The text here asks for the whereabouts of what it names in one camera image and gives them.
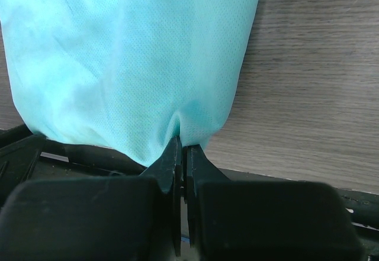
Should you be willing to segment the teal t shirt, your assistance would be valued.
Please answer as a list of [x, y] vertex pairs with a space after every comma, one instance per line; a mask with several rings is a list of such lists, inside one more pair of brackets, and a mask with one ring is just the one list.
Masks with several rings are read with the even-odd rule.
[[1, 0], [14, 105], [51, 140], [143, 166], [227, 121], [258, 0]]

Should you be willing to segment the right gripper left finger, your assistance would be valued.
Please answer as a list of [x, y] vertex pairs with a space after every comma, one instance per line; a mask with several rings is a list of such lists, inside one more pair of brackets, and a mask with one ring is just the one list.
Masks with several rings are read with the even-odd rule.
[[31, 180], [1, 209], [2, 260], [175, 260], [180, 139], [139, 175]]

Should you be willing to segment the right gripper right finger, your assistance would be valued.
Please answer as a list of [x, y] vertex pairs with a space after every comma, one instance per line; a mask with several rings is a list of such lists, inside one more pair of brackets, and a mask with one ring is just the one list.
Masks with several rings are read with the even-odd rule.
[[362, 244], [331, 186], [234, 181], [187, 148], [190, 245], [201, 260], [360, 260]]

